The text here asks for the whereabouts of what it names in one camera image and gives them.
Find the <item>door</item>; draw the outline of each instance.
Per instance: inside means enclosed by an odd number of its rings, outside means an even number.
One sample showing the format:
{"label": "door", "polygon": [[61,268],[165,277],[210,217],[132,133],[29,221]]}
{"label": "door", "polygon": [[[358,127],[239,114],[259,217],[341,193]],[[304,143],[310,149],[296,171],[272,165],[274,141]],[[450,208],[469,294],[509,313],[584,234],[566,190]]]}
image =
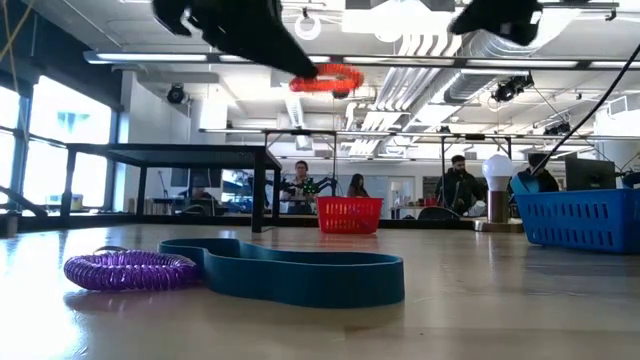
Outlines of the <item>door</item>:
{"label": "door", "polygon": [[[413,176],[391,176],[389,177],[389,185],[388,185],[388,193],[387,193],[387,201],[389,204],[387,206],[387,212],[391,215],[391,208],[402,206],[409,201],[416,201],[415,198],[415,177]],[[404,218],[407,215],[411,215],[417,218],[416,211],[411,209],[400,209],[399,219]]]}

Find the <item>purple coil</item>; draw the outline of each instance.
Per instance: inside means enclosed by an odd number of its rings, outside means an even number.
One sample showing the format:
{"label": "purple coil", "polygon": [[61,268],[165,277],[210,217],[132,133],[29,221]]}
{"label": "purple coil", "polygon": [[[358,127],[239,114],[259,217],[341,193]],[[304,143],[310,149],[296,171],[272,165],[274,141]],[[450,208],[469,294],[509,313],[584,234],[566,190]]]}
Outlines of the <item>purple coil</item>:
{"label": "purple coil", "polygon": [[198,279],[196,264],[187,258],[139,250],[74,256],[64,274],[78,286],[101,291],[169,290]]}

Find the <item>orange ring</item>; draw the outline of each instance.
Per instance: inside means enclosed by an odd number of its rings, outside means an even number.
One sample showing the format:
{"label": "orange ring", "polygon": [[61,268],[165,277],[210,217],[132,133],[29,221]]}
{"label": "orange ring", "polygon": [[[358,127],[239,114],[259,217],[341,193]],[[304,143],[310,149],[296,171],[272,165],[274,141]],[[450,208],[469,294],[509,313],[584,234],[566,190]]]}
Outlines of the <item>orange ring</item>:
{"label": "orange ring", "polygon": [[317,66],[318,76],[340,75],[345,79],[318,80],[304,79],[296,77],[289,83],[289,89],[293,92],[319,92],[319,91],[351,91],[355,90],[364,82],[361,72],[347,65],[342,64],[320,64]]}

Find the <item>black table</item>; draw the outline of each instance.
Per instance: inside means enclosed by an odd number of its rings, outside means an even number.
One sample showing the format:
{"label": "black table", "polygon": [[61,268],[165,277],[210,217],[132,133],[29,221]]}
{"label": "black table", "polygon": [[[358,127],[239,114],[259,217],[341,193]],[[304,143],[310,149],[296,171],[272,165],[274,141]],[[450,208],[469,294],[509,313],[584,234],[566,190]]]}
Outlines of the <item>black table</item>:
{"label": "black table", "polygon": [[[78,153],[104,156],[108,160],[140,168],[136,215],[144,214],[147,169],[158,168],[218,168],[228,170],[253,169],[253,211],[251,231],[262,232],[266,170],[280,179],[282,165],[264,146],[242,145],[169,145],[169,144],[67,144],[67,177],[62,194],[60,216],[71,212],[71,185]],[[273,219],[280,214],[280,182],[273,182]]]}

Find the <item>computer monitor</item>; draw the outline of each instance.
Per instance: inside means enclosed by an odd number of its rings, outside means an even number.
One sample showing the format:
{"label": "computer monitor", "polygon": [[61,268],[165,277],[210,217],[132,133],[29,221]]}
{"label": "computer monitor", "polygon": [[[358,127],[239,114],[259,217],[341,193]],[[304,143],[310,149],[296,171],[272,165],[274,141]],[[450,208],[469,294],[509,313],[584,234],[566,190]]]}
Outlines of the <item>computer monitor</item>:
{"label": "computer monitor", "polygon": [[566,159],[567,190],[616,188],[616,168],[611,161]]}
{"label": "computer monitor", "polygon": [[189,177],[193,187],[219,188],[222,182],[221,169],[171,169],[171,186],[188,187]]}

